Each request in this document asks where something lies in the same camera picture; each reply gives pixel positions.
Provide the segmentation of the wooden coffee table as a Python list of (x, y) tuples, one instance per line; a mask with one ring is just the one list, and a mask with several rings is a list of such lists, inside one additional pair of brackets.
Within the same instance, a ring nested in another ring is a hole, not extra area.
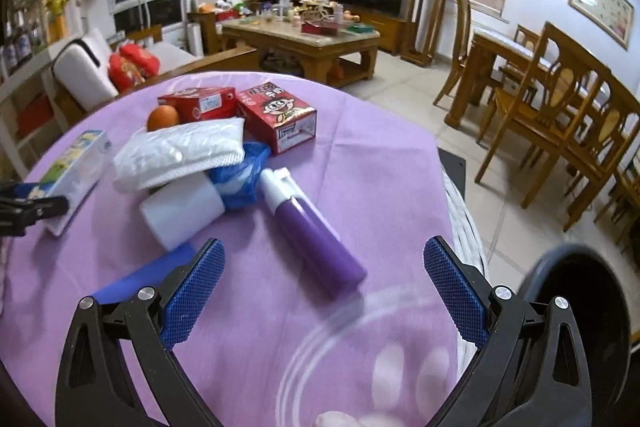
[(278, 51), (295, 58), (305, 79), (326, 86), (343, 88), (374, 76), (377, 31), (356, 34), (339, 29), (334, 36), (322, 36), (306, 34), (284, 20), (266, 22), (261, 17), (226, 20), (221, 31), (229, 46), (246, 44), (259, 52)]

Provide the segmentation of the purple tablecloth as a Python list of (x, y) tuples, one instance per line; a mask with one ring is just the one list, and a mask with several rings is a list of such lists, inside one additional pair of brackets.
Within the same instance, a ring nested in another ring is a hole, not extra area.
[[(451, 234), (435, 137), (321, 84), (276, 83), (317, 109), (318, 128), (270, 165), (290, 170), (367, 278), (332, 299), (264, 205), (229, 212), (192, 241), (220, 239), (226, 267), (177, 358), (227, 426), (309, 426), (327, 411), (423, 426), (459, 377), (457, 329), (423, 266), (427, 239)], [(44, 421), (78, 300), (163, 251), (141, 195), (113, 178), (63, 235), (38, 225), (9, 243), (1, 358)]]

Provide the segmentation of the tall wooden plant stand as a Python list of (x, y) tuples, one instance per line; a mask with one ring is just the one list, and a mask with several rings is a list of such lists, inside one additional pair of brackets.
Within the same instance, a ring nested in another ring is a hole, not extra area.
[(446, 0), (409, 0), (400, 56), (416, 66), (430, 66), (435, 58)]

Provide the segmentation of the white plastic bag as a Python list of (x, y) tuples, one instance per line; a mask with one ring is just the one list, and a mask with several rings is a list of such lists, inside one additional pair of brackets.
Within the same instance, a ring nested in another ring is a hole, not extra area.
[(243, 161), (244, 120), (213, 119), (139, 131), (113, 158), (114, 187), (131, 193)]

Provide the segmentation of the dark round trash bin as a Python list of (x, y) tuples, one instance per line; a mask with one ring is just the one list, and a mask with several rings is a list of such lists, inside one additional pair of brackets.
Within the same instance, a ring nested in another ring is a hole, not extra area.
[(538, 260), (518, 295), (532, 303), (563, 297), (570, 304), (589, 369), (592, 423), (601, 424), (620, 399), (629, 369), (629, 311), (618, 277), (593, 248), (567, 243)]

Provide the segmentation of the framed floral picture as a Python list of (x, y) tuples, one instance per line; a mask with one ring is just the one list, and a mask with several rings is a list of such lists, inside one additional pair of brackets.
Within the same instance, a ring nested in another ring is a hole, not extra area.
[(623, 49), (628, 49), (634, 6), (628, 0), (568, 0), (568, 4), (591, 20)]

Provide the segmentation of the blue plastic packet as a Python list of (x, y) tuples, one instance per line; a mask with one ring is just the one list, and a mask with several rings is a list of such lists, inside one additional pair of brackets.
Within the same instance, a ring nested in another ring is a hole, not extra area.
[(244, 159), (234, 166), (210, 169), (207, 173), (227, 211), (238, 210), (257, 202), (257, 182), (271, 155), (268, 144), (245, 142)]

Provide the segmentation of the purple spray bottle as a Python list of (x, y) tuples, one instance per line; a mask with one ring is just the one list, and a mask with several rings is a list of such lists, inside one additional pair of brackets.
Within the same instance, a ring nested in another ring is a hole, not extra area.
[(286, 168), (264, 169), (259, 190), (281, 231), (332, 298), (354, 293), (368, 273)]

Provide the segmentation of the orange fruit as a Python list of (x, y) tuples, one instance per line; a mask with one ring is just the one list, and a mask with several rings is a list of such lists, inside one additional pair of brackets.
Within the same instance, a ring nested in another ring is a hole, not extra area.
[(154, 108), (146, 121), (146, 131), (154, 132), (181, 124), (180, 115), (174, 106), (160, 105)]

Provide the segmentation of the wooden dining table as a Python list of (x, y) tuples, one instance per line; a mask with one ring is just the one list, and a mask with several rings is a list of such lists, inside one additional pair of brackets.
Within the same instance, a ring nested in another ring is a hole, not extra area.
[(538, 43), (531, 50), (497, 31), (479, 29), (473, 34), (456, 96), (445, 116), (447, 126), (459, 128), (466, 109), (480, 103), (484, 90), (500, 87), (494, 78), (498, 57), (521, 69), (524, 82), (536, 82), (549, 92), (561, 86), (574, 87), (578, 95), (588, 100), (611, 75), (611, 69), (550, 22), (544, 24)]

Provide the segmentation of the white paper roll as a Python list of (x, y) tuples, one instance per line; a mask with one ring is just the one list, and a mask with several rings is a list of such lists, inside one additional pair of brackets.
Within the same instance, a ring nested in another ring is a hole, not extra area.
[(145, 199), (139, 209), (164, 251), (189, 242), (226, 211), (216, 186), (204, 172), (171, 181)]

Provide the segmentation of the red milk carton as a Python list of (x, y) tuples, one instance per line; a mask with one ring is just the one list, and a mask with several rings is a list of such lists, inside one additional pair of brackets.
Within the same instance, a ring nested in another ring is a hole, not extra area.
[(267, 144), (272, 155), (316, 136), (317, 109), (273, 82), (238, 92), (236, 101), (246, 133)]
[(232, 87), (186, 88), (159, 96), (157, 103), (173, 107), (181, 124), (227, 119), (238, 113), (235, 89)]

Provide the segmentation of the wooden dining chair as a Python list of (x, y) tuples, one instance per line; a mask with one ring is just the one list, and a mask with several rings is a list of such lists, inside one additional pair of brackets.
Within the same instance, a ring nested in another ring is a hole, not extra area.
[(498, 116), (500, 124), (474, 181), (482, 181), (506, 132), (517, 134), (547, 155), (521, 202), (527, 208), (568, 150), (570, 139), (610, 76), (611, 69), (580, 43), (552, 23), (545, 23), (518, 91), (495, 91), (480, 134), (486, 133), (492, 117)]
[(471, 5), (469, 0), (456, 0), (457, 2), (457, 28), (454, 37), (454, 47), (452, 48), (452, 60), (450, 72), (442, 89), (435, 96), (433, 105), (437, 106), (439, 101), (445, 96), (450, 95), (464, 73), (466, 60), (469, 54), (469, 45), (471, 41)]

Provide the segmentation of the red cushion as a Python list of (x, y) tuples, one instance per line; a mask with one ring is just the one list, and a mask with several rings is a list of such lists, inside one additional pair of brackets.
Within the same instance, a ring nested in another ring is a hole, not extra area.
[(160, 59), (135, 43), (126, 43), (108, 59), (108, 78), (118, 93), (125, 92), (160, 73)]

